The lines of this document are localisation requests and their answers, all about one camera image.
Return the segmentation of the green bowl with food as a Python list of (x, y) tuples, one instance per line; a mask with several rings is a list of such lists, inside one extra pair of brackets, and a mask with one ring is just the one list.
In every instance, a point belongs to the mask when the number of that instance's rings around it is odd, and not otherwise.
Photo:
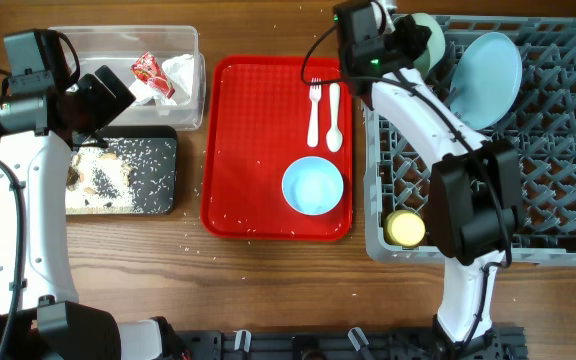
[(426, 50), (414, 61), (415, 68), (426, 79), (430, 71), (442, 60), (445, 54), (446, 41), (444, 32), (434, 17), (427, 13), (412, 15), (417, 25), (426, 26), (431, 30)]

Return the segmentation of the red snack wrapper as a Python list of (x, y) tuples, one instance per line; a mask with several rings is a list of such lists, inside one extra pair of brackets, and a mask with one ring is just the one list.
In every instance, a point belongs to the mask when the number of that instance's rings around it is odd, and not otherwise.
[(172, 82), (168, 79), (156, 58), (150, 52), (142, 54), (131, 65), (131, 71), (138, 80), (150, 88), (159, 91), (166, 98), (171, 98), (175, 93)]

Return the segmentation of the light blue plate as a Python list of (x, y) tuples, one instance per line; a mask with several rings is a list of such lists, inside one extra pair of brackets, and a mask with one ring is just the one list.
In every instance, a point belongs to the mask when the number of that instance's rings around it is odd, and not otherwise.
[(513, 41), (499, 32), (482, 35), (457, 63), (449, 108), (474, 130), (492, 126), (509, 112), (522, 76), (521, 55)]

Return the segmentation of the white plastic fork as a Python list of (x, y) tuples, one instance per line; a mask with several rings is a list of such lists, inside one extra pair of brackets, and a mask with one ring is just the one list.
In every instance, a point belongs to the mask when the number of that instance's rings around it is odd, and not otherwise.
[(307, 132), (307, 145), (310, 148), (315, 148), (319, 143), (319, 101), (321, 100), (321, 86), (318, 85), (319, 78), (312, 78), (312, 85), (309, 90), (309, 99), (311, 102), (311, 111), (309, 118), (309, 126)]

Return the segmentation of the white napkin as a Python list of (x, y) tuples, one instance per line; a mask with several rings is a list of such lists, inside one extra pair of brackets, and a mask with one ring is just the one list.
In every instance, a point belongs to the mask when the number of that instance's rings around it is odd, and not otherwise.
[(133, 106), (144, 106), (149, 103), (164, 106), (177, 106), (187, 103), (193, 93), (193, 83), (195, 74), (194, 57), (191, 54), (175, 56), (159, 62), (160, 67), (172, 82), (175, 93), (171, 98), (166, 98), (159, 91), (150, 88), (138, 80), (129, 86), (129, 90), (135, 97)]

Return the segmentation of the white plastic spoon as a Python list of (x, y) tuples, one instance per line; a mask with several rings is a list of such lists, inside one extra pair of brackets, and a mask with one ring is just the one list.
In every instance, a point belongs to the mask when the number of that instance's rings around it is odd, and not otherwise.
[(338, 152), (343, 144), (343, 134), (339, 128), (340, 97), (339, 84), (331, 84), (329, 86), (330, 128), (326, 134), (326, 144), (333, 153)]

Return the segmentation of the light blue bowl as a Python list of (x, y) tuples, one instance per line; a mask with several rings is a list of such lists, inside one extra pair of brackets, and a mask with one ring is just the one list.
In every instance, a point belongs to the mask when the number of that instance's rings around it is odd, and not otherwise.
[(285, 170), (281, 190), (285, 202), (296, 212), (320, 216), (332, 211), (344, 194), (344, 180), (329, 160), (306, 156), (295, 160)]

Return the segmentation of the yellow plastic cup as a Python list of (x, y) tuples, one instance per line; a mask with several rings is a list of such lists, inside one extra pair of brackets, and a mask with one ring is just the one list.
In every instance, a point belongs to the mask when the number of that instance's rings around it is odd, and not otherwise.
[(408, 210), (390, 213), (383, 226), (385, 239), (391, 245), (416, 247), (426, 235), (422, 218)]

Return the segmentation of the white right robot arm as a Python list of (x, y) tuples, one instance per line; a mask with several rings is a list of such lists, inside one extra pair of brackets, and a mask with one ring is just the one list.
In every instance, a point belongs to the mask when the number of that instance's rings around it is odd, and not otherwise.
[(445, 257), (436, 351), (445, 359), (483, 351), (493, 344), (494, 278), (511, 265), (524, 222), (517, 149), (470, 129), (427, 86), (414, 62), (430, 49), (429, 26), (395, 17), (382, 1), (345, 1), (333, 14), (342, 80), (430, 172), (426, 227)]

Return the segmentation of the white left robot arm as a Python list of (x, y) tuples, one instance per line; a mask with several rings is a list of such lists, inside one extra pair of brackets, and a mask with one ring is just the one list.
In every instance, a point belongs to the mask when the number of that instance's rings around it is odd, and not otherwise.
[(180, 359), (162, 317), (118, 323), (82, 305), (67, 250), (65, 192), (76, 133), (133, 95), (107, 67), (78, 77), (28, 68), (0, 94), (0, 359)]

